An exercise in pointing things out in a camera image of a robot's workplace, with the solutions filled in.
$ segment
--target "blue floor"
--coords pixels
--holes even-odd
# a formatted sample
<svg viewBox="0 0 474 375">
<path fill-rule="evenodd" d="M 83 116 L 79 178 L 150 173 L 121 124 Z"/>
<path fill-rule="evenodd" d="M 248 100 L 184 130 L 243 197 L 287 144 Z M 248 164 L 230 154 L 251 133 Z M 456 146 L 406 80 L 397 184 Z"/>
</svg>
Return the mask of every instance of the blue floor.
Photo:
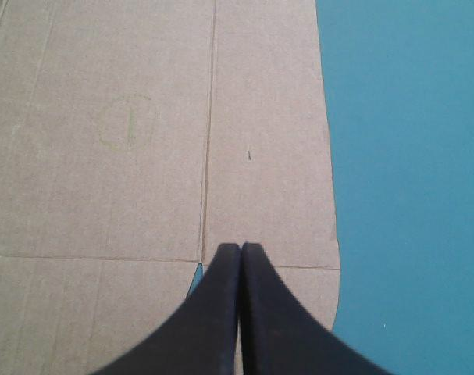
<svg viewBox="0 0 474 375">
<path fill-rule="evenodd" d="M 317 0 L 340 240 L 334 332 L 474 374 L 474 0 Z"/>
</svg>

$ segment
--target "cardboard sheet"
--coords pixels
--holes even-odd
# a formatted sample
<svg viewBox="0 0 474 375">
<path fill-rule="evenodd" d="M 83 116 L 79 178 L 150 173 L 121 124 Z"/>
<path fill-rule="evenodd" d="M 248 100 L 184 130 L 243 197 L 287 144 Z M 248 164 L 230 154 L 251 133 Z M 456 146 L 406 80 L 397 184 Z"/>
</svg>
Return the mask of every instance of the cardboard sheet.
<svg viewBox="0 0 474 375">
<path fill-rule="evenodd" d="M 332 327 L 315 2 L 0 2 L 0 374 L 83 374 L 259 241 Z"/>
<path fill-rule="evenodd" d="M 339 268 L 315 2 L 218 2 L 215 45 L 208 257 L 247 240 Z"/>
</svg>

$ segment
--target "green circle drawing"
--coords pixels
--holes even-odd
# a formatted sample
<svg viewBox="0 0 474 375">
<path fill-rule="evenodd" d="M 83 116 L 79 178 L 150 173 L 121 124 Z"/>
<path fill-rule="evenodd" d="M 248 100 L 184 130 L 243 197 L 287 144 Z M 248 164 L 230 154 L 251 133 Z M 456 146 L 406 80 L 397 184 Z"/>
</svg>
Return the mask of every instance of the green circle drawing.
<svg viewBox="0 0 474 375">
<path fill-rule="evenodd" d="M 148 96 L 119 97 L 98 115 L 99 141 L 116 152 L 143 148 L 151 143 L 155 117 L 155 107 Z"/>
</svg>

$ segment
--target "teal painted floor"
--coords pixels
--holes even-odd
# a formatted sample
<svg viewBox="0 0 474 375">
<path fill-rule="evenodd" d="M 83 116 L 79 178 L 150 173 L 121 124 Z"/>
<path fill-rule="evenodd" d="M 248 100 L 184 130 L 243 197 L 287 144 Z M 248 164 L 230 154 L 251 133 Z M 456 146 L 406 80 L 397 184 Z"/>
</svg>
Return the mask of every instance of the teal painted floor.
<svg viewBox="0 0 474 375">
<path fill-rule="evenodd" d="M 474 0 L 317 0 L 340 241 L 334 332 L 474 374 Z"/>
</svg>

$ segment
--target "flattened cardboard box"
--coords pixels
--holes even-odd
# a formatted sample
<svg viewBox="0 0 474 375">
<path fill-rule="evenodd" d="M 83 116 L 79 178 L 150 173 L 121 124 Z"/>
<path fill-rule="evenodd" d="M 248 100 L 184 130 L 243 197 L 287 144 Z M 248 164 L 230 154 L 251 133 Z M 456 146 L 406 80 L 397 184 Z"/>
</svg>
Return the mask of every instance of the flattened cardboard box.
<svg viewBox="0 0 474 375">
<path fill-rule="evenodd" d="M 314 1 L 0 2 L 0 373 L 107 363 L 245 240 L 331 327 Z"/>
</svg>

